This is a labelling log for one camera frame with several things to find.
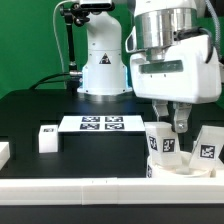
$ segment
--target white block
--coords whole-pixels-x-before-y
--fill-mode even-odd
[[[0,142],[0,170],[10,158],[9,143]]]
[[[224,128],[202,126],[192,152],[189,167],[210,171],[215,169],[220,163],[219,155],[223,144]]]
[[[177,133],[166,122],[145,122],[149,154],[153,162],[161,166],[182,164]]]
[[[58,152],[58,125],[42,125],[39,132],[39,153]]]

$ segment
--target black cable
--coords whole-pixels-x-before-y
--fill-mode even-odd
[[[49,84],[49,83],[57,83],[57,82],[65,82],[65,81],[70,81],[71,79],[67,79],[67,80],[55,80],[55,81],[45,81],[45,82],[40,82],[38,83],[38,86],[39,85],[43,85],[43,84]]]
[[[212,58],[213,49],[214,49],[214,44],[213,44],[213,41],[212,41],[212,33],[205,28],[200,28],[199,31],[200,31],[201,34],[206,34],[209,37],[209,42],[210,42],[209,47],[210,48],[209,48],[209,52],[208,52],[208,57],[205,61],[205,63],[208,64],[210,62],[211,58]]]
[[[209,52],[208,52],[207,59],[205,60],[205,63],[208,64],[212,58],[213,49],[214,49],[214,44],[212,41],[212,34],[209,30],[202,28],[202,27],[194,27],[192,29],[182,30],[177,34],[177,39],[184,40],[184,39],[196,37],[196,36],[199,36],[202,34],[206,34],[209,37]]]
[[[57,78],[57,77],[61,77],[61,76],[69,76],[69,73],[58,73],[58,74],[54,74],[54,75],[50,75],[47,76],[41,80],[39,80],[38,82],[36,82],[34,85],[32,85],[29,90],[35,90],[37,86],[43,84],[45,81],[49,80],[49,79],[53,79],[53,78]]]

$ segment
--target black tabletop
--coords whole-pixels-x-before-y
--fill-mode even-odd
[[[172,105],[169,105],[173,116]],[[78,99],[64,90],[20,90],[0,100],[0,140],[10,142],[11,158],[0,178],[56,177],[40,172],[37,160],[62,162],[60,155],[38,154],[40,125],[60,124],[64,115],[141,115],[155,121],[151,101],[135,97],[119,102],[94,103]],[[181,149],[191,151],[202,125],[224,127],[224,111],[215,103],[194,105],[189,131],[179,135]],[[71,177],[63,170],[59,177]],[[224,205],[100,205],[100,206],[1,206],[7,223],[223,223]]]

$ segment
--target small white box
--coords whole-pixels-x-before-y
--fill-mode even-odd
[[[0,170],[10,158],[9,143],[0,142]]]
[[[39,153],[58,152],[58,125],[42,125],[39,132]]]

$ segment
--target white paper cup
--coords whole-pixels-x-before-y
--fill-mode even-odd
[[[182,165],[179,167],[162,167],[151,161],[148,157],[148,170],[151,168],[152,178],[202,178],[210,177],[211,171],[209,170],[196,170],[189,168],[189,161],[191,153],[181,151]]]

